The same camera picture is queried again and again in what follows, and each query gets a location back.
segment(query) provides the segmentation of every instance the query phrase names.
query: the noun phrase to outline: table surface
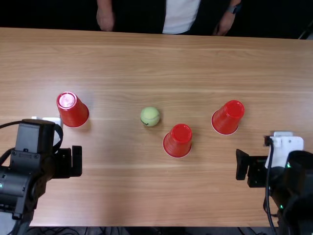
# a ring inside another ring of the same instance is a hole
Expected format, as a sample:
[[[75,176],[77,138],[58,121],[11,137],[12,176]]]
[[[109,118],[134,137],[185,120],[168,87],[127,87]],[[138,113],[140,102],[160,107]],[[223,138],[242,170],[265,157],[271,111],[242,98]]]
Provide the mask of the table surface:
[[[266,155],[263,136],[291,130],[313,151],[312,65],[313,41],[1,28],[1,123],[57,117],[63,91],[90,111],[62,145],[82,145],[83,175],[48,182],[32,225],[268,226],[265,190],[236,181],[235,150]],[[222,136],[210,119],[232,99],[246,113]],[[157,126],[140,122],[145,106]],[[178,123],[193,131],[182,159],[162,148]],[[1,130],[1,152],[16,130]]]

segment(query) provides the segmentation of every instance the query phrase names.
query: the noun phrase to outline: tennis ball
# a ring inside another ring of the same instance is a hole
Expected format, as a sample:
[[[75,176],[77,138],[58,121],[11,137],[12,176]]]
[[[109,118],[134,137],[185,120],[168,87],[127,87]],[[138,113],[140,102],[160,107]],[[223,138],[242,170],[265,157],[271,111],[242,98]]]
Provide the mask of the tennis ball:
[[[146,107],[141,110],[140,119],[145,126],[155,126],[160,120],[160,112],[155,107]]]

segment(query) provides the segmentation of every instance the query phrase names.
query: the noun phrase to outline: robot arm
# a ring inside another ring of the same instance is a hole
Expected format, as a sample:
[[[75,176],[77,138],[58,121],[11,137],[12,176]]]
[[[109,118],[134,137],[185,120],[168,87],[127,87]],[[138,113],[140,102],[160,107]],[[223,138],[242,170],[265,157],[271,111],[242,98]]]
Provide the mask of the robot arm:
[[[60,141],[53,146],[55,131]],[[70,148],[60,149],[62,139],[63,131],[59,125],[24,119],[19,123],[15,148],[0,158],[0,221],[6,213],[12,215],[15,221],[12,235],[23,235],[27,230],[49,180],[82,174],[81,146],[73,146],[72,152]],[[1,166],[10,154],[10,166]]]
[[[278,234],[312,234],[313,154],[302,151],[303,139],[294,137],[291,132],[266,136],[265,145],[273,147],[272,156],[249,156],[237,149],[236,179],[244,180],[247,174],[249,187],[266,187],[272,157],[268,190],[278,207]]]

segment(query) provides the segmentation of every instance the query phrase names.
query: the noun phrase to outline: person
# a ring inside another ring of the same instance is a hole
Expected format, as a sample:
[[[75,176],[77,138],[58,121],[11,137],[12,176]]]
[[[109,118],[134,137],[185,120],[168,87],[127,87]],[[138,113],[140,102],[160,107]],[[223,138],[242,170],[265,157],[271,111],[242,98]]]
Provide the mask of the person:
[[[224,36],[241,0],[97,0],[102,31]]]

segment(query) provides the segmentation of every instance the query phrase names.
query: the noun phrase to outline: upside-down cup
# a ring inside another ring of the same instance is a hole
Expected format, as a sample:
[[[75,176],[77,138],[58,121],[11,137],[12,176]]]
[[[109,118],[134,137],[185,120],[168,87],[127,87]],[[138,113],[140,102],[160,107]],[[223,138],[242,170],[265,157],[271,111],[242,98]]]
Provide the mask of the upside-down cup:
[[[89,117],[89,110],[73,92],[63,92],[57,98],[57,106],[63,124],[69,127],[83,125]]]
[[[231,135],[238,129],[244,114],[244,105],[237,100],[231,100],[213,114],[211,123],[218,133]]]
[[[191,138],[190,127],[186,124],[177,124],[164,137],[163,148],[168,155],[174,158],[182,158],[190,152]]]

